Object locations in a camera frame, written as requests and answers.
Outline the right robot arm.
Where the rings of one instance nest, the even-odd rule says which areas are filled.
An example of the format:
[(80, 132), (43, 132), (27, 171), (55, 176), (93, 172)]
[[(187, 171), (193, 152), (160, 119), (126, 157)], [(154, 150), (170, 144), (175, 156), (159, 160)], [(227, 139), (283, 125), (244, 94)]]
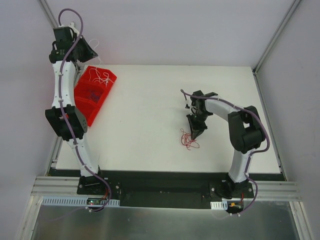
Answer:
[(195, 141), (208, 127), (205, 123), (209, 116), (216, 115), (228, 123), (229, 140), (234, 149), (231, 167), (225, 180), (215, 187), (215, 194), (221, 198), (232, 199), (245, 191), (249, 183), (249, 167), (252, 156), (266, 152), (270, 139), (254, 106), (240, 107), (215, 92), (203, 94), (201, 90), (188, 94), (190, 98), (187, 120), (190, 138)]

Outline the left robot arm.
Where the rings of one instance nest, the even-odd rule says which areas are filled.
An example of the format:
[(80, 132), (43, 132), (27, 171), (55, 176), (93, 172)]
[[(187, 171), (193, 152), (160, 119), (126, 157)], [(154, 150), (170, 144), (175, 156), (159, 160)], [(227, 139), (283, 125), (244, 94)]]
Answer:
[(82, 34), (73, 26), (59, 26), (53, 30), (55, 41), (49, 54), (54, 71), (54, 97), (45, 117), (56, 135), (72, 149), (80, 167), (78, 194), (105, 195), (110, 193), (101, 176), (97, 159), (91, 154), (86, 133), (85, 116), (76, 107), (74, 80), (77, 62), (85, 63), (98, 57)]

